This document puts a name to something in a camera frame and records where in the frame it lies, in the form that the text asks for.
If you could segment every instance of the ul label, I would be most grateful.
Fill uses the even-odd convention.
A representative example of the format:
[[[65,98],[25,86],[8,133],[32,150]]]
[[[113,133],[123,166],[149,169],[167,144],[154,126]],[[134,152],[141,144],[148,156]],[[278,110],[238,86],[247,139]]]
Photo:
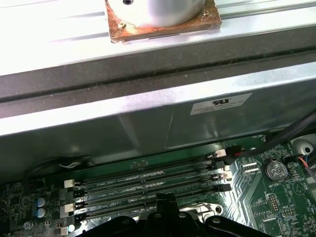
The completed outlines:
[[[252,93],[193,104],[191,115],[242,106]]]

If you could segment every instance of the green circuit board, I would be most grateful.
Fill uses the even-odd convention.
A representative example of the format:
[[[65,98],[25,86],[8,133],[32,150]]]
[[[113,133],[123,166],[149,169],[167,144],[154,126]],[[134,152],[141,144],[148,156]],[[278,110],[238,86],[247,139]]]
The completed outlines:
[[[117,216],[155,210],[156,194],[173,192],[180,207],[207,202],[222,215],[273,237],[315,237],[316,201],[290,143],[259,156],[217,167],[209,154],[232,146],[255,149],[264,135],[234,139],[86,170],[4,184],[0,194],[3,236],[75,237]],[[271,161],[284,163],[287,178],[265,175]]]

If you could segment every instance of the copper base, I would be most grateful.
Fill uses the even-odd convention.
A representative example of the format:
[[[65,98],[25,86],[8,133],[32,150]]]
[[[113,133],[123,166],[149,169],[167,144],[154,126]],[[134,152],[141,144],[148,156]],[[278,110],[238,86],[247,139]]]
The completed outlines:
[[[214,0],[206,0],[201,13],[191,20],[170,28],[137,27],[118,18],[110,8],[108,0],[105,0],[105,5],[108,13],[109,34],[113,43],[202,31],[219,28],[222,24]]]

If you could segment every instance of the cylindrical metal part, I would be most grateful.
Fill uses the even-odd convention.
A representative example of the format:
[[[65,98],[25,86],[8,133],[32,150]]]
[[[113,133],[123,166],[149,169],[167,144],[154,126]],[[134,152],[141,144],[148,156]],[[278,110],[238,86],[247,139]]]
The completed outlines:
[[[38,209],[38,211],[36,212],[36,216],[38,218],[43,218],[46,217],[49,214],[49,210],[46,208],[40,208]]]
[[[46,200],[43,197],[40,197],[39,199],[37,199],[36,201],[37,207],[43,207],[45,205],[46,205]]]
[[[205,0],[108,0],[121,20],[137,26],[166,28],[196,16]]]

